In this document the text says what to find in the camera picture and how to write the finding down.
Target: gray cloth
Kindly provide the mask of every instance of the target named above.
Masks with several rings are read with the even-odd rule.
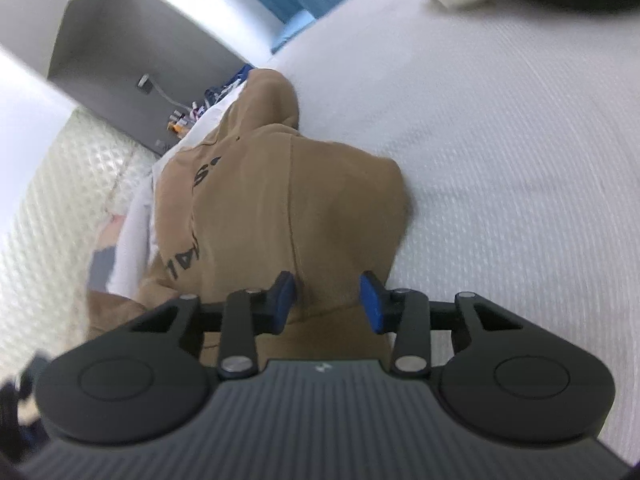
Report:
[[[596,354],[602,438],[637,461],[640,16],[349,0],[270,65],[302,135],[398,162],[414,218],[388,285],[475,290]]]

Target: brown fabric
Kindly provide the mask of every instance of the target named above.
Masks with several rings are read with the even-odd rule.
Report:
[[[117,322],[127,317],[123,310],[153,308],[177,294],[209,303],[241,288],[268,288],[290,270],[298,302],[289,322],[300,323],[281,336],[258,338],[261,353],[387,354],[354,306],[359,275],[370,269],[386,279],[404,233],[400,171],[392,160],[305,139],[297,126],[291,84],[273,70],[253,70],[220,126],[164,168],[156,187],[160,253],[140,286],[139,304],[119,305]],[[92,326],[113,328],[109,315],[96,310],[101,326],[94,319]]]

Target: silver screw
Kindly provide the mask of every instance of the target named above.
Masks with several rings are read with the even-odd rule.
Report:
[[[254,365],[248,357],[243,355],[232,355],[222,359],[222,369],[230,374],[238,374],[249,370]]]
[[[427,367],[427,361],[417,355],[404,355],[396,359],[396,368],[401,372],[421,372]]]

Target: ribbed gray panel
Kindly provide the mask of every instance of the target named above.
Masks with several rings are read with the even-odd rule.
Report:
[[[271,362],[219,387],[200,416],[156,441],[92,449],[56,441],[33,480],[614,480],[628,467],[593,440],[555,449],[485,441],[428,387],[378,362]]]

